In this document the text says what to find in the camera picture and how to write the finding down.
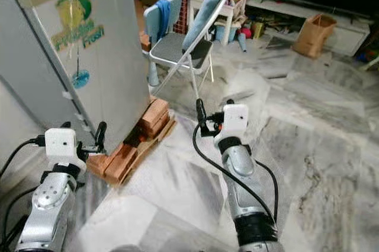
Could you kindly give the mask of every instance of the blue cloth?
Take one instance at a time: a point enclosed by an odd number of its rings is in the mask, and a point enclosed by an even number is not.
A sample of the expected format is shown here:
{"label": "blue cloth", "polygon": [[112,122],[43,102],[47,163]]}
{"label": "blue cloth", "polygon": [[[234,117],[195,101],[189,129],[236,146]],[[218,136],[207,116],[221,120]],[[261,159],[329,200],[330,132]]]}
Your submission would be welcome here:
{"label": "blue cloth", "polygon": [[170,2],[168,0],[159,0],[155,3],[160,11],[160,26],[158,32],[158,40],[165,34],[168,26],[168,19],[170,17]]}

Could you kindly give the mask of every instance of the fridge sticker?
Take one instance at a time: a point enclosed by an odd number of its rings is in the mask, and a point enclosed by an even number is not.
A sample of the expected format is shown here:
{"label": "fridge sticker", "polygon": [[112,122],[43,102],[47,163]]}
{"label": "fridge sticker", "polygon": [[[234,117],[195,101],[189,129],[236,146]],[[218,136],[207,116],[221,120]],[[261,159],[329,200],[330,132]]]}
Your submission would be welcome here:
{"label": "fridge sticker", "polygon": [[71,82],[75,89],[82,88],[89,81],[89,71],[81,69],[79,59],[79,45],[76,54],[76,72],[72,75]]}
{"label": "fridge sticker", "polygon": [[89,17],[92,12],[90,0],[59,0],[55,6],[63,25],[63,31],[52,36],[56,51],[62,51],[80,39],[85,49],[104,36],[104,26],[95,26]]}

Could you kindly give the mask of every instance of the silver robot arm segment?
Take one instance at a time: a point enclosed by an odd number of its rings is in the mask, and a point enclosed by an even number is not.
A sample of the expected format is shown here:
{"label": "silver robot arm segment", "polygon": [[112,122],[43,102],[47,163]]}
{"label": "silver robot arm segment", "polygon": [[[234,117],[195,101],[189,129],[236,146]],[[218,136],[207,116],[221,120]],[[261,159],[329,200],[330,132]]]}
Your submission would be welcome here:
{"label": "silver robot arm segment", "polygon": [[[250,147],[241,143],[248,124],[247,106],[234,104],[229,100],[222,112],[207,117],[203,102],[198,99],[197,113],[201,136],[214,137],[214,145],[222,155],[223,168],[262,199],[264,187],[256,174],[256,161],[251,157]],[[214,122],[214,131],[208,129],[206,121]],[[224,175],[224,179],[240,245],[239,251],[283,251],[278,242],[277,226],[272,216],[246,189],[228,176]]]}
{"label": "silver robot arm segment", "polygon": [[67,219],[75,203],[75,178],[51,172],[34,191],[31,214],[16,251],[61,251]]}

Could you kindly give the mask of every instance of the fridge door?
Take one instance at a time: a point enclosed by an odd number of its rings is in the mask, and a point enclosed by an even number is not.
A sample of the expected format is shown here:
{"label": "fridge door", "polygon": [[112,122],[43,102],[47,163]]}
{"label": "fridge door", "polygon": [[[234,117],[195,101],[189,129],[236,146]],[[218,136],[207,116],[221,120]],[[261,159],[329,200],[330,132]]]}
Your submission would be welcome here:
{"label": "fridge door", "polygon": [[0,7],[0,80],[43,128],[71,121],[78,140],[92,144],[93,136],[16,1],[0,0]]}
{"label": "fridge door", "polygon": [[149,102],[134,0],[18,0],[93,132],[114,150]]}

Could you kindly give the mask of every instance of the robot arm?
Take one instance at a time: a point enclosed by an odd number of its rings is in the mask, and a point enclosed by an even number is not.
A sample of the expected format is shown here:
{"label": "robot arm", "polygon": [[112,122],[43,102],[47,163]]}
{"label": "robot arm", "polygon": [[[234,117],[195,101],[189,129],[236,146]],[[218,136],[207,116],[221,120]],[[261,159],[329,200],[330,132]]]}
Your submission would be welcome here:
{"label": "robot arm", "polygon": [[[228,101],[223,112],[207,117],[203,102],[198,99],[197,113],[201,136],[214,137],[214,145],[222,155],[223,168],[258,196],[262,196],[263,187],[255,174],[256,161],[251,157],[250,147],[241,143],[248,125],[247,106]],[[208,129],[206,121],[214,122],[214,131]],[[282,251],[276,223],[269,210],[234,180],[224,178],[240,252]]]}
{"label": "robot arm", "polygon": [[99,125],[96,144],[92,147],[76,145],[75,131],[54,128],[45,132],[46,155],[54,164],[44,172],[41,185],[34,191],[32,210],[18,241],[17,252],[60,252],[65,239],[68,216],[75,204],[77,179],[86,170],[88,152],[103,149],[106,123]]}

